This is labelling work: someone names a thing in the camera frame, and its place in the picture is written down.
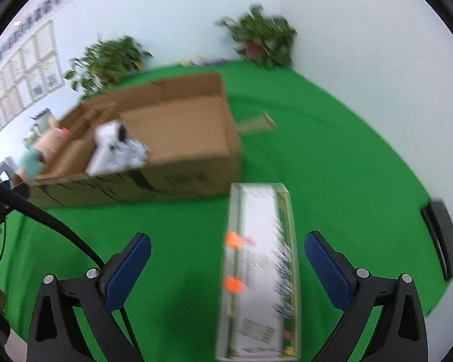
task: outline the metal screw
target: metal screw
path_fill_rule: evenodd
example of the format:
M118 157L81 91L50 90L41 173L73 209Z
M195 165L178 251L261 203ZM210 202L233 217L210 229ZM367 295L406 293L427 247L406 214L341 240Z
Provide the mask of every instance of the metal screw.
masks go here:
M97 268L91 268L90 270L87 271L86 276L89 279L94 279L97 278L99 275L99 270Z
M44 277L44 283L45 284L51 284L53 282L53 275L47 275Z
M401 279L403 279L406 283L411 283L413 281L413 278L410 274L403 274Z
M360 278L367 278L369 276L369 271L364 268L359 268L356 273Z

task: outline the blue gripper pad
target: blue gripper pad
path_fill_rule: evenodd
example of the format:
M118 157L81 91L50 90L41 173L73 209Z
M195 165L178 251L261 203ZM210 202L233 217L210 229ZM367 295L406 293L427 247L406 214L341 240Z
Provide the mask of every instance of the blue gripper pad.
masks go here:
M354 267L342 254L334 251L318 231L305 237L304 253L331 303L347 312L356 289Z
M150 257L151 239L137 233L121 253L110 258L99 280L107 311L122 308Z

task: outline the green plant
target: green plant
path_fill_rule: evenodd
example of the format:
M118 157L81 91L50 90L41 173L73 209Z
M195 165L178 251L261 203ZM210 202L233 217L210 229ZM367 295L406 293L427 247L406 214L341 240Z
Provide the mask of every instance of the green plant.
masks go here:
M290 66L291 51L297 31L283 16L264 16L262 5L250 5L250 12L238 21L223 17L217 26L230 31L232 38L241 43L237 52L248 60L263 66Z
M125 76L143 67L143 58L151 57L132 37L99 41L87 48L81 58L70 60L71 70L64 78L70 80L74 91L84 89L83 99L104 93Z

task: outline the green tablecloth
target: green tablecloth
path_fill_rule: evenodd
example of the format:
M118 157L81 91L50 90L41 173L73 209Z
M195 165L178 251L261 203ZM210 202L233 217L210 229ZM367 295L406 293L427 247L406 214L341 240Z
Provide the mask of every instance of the green tablecloth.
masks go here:
M246 62L205 69L166 67L123 85L212 70L223 75L237 121L265 110L278 125L275 132L242 138L242 181L282 182L291 192L300 253L301 359L314 356L341 316L303 256L310 230L320 230L355 267L381 277L410 273L428 313L446 289L419 214L429 196L389 145L329 94L292 71ZM50 210L104 260L136 232L151 237L152 257L126 302L146 361L214 360L227 203L223 196ZM27 338L42 278L50 273L79 277L93 263L62 236L20 214L12 213L7 227L0 265L6 316ZM371 315L351 360L362 355L378 314L379 309ZM83 314L80 322L85 324ZM103 360L90 330L83 327Z

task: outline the cardboard box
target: cardboard box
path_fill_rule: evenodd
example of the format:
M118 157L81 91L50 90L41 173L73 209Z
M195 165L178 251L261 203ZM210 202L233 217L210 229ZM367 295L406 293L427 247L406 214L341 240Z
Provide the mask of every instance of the cardboard box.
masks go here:
M113 119L150 148L148 162L90 177L95 128ZM212 196L227 193L239 177L239 139L219 74L117 90L81 103L61 126L70 136L30 189L29 200L41 207Z
M300 359L294 219L282 184L233 184L223 245L216 359Z

